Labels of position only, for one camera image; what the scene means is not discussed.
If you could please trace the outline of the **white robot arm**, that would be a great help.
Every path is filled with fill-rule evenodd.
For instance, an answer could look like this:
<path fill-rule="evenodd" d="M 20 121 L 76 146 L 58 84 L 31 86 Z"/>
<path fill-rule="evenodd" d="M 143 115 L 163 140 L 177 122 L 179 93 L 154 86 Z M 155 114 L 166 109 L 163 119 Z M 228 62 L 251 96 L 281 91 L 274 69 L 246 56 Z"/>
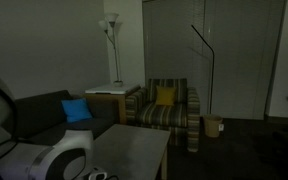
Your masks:
<path fill-rule="evenodd" d="M 16 106 L 0 79 L 1 180 L 105 180 L 107 173 L 93 164 L 94 141 L 90 130 L 67 130 L 54 145 L 30 144 L 7 132 L 2 124 L 17 119 Z"/>

